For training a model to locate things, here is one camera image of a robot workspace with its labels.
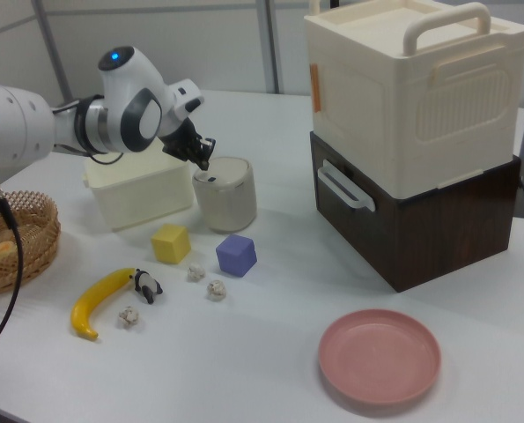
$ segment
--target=panda figurine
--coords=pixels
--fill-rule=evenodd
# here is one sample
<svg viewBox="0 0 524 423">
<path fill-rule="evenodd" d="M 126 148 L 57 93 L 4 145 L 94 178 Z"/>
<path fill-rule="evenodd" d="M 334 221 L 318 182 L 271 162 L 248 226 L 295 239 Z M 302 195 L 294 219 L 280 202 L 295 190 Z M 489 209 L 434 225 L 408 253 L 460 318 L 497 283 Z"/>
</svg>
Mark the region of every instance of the panda figurine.
<svg viewBox="0 0 524 423">
<path fill-rule="evenodd" d="M 134 275 L 130 275 L 130 278 L 135 280 L 135 291 L 141 293 L 148 301 L 148 304 L 153 304 L 154 297 L 164 292 L 158 281 L 150 276 L 150 273 L 147 271 L 137 269 L 137 272 Z"/>
</svg>

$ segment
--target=purple cube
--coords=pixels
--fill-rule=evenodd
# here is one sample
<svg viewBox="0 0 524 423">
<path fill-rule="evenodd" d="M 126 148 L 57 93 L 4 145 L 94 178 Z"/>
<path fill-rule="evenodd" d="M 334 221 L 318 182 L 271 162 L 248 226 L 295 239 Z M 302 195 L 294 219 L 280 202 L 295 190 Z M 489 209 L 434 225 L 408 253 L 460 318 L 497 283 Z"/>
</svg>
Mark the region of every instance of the purple cube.
<svg viewBox="0 0 524 423">
<path fill-rule="evenodd" d="M 218 265 L 221 271 L 242 277 L 258 261 L 254 242 L 245 236 L 228 235 L 217 247 Z"/>
</svg>

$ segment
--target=plastic plate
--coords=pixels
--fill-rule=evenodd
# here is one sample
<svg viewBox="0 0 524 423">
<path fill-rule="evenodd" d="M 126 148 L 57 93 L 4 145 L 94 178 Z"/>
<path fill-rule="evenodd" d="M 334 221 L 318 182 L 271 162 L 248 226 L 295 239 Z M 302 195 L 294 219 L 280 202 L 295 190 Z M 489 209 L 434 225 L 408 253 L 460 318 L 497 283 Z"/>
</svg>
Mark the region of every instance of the plastic plate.
<svg viewBox="0 0 524 423">
<path fill-rule="evenodd" d="M 436 381 L 441 353 L 435 337 L 412 317 L 369 309 L 345 315 L 326 329 L 319 362 L 346 397 L 364 404 L 401 404 Z"/>
</svg>

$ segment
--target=banana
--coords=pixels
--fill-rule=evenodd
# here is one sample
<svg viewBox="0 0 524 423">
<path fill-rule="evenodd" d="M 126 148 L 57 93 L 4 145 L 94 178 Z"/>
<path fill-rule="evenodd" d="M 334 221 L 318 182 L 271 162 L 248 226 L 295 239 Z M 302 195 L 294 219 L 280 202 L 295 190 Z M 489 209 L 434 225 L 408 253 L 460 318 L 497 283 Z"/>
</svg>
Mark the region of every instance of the banana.
<svg viewBox="0 0 524 423">
<path fill-rule="evenodd" d="M 118 291 L 130 281 L 135 268 L 125 268 L 108 274 L 85 291 L 71 310 L 71 325 L 80 337 L 97 339 L 98 333 L 89 324 L 92 311 L 112 293 Z"/>
</svg>

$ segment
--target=yellow block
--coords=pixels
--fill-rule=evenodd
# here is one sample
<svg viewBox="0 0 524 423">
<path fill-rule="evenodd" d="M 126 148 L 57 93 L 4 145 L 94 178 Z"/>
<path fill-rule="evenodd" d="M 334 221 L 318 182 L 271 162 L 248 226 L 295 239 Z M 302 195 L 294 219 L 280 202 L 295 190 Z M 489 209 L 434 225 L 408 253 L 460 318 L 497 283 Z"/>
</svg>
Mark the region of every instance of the yellow block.
<svg viewBox="0 0 524 423">
<path fill-rule="evenodd" d="M 151 238 L 154 255 L 159 262 L 177 264 L 191 250 L 188 229 L 178 225 L 163 225 Z"/>
</svg>

